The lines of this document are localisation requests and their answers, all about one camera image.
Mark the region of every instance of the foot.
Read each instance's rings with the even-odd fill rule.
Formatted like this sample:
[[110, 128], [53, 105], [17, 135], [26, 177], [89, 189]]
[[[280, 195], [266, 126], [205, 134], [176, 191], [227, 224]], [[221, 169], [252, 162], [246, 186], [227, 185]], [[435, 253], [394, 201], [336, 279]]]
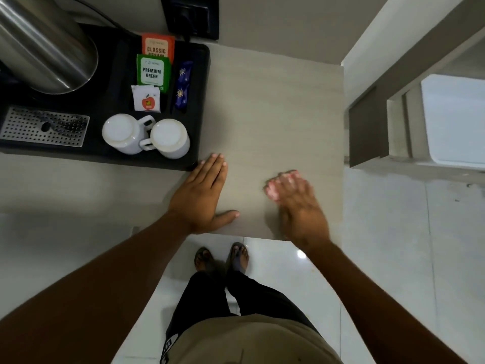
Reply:
[[212, 257], [210, 251], [205, 247], [202, 247], [197, 251], [196, 257], [193, 262], [196, 266], [197, 272], [213, 271], [215, 269], [214, 257]]
[[249, 263], [249, 253], [242, 243], [234, 243], [227, 260], [228, 269], [246, 273], [247, 264]]

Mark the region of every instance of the person's left arm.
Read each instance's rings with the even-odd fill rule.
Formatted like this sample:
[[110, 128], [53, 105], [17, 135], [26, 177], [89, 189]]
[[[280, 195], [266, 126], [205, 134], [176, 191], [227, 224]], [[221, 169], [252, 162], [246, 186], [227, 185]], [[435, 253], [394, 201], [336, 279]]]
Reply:
[[185, 238], [239, 215], [215, 216], [226, 176], [223, 156], [202, 161], [153, 225], [10, 312], [0, 321], [2, 361], [110, 363]]

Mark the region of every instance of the forearm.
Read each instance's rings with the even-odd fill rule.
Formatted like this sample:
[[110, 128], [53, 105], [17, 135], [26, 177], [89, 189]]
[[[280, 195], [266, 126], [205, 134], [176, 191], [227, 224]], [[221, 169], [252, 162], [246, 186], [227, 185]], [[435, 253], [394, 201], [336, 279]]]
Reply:
[[464, 361], [332, 243], [306, 251], [337, 293], [377, 364]]
[[110, 362], [189, 232], [166, 214], [15, 309], [0, 321], [6, 362]]

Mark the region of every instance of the beige countertop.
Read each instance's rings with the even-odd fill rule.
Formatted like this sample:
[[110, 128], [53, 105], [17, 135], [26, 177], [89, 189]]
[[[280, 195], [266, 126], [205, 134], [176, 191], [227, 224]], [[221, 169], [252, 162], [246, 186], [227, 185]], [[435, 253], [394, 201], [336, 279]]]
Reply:
[[[229, 165], [218, 211], [241, 216], [218, 233], [279, 239], [265, 181], [298, 169], [335, 232], [343, 216], [343, 68], [210, 45], [200, 158]], [[0, 212], [78, 214], [147, 226], [186, 173], [0, 154]]]

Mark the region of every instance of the green tea packet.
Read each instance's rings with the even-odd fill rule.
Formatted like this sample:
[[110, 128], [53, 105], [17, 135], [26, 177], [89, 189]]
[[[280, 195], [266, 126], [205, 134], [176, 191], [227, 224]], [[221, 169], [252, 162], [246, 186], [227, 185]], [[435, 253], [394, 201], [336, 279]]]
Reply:
[[138, 85], [155, 85], [162, 93], [167, 93], [172, 74], [168, 57], [136, 55], [136, 73]]

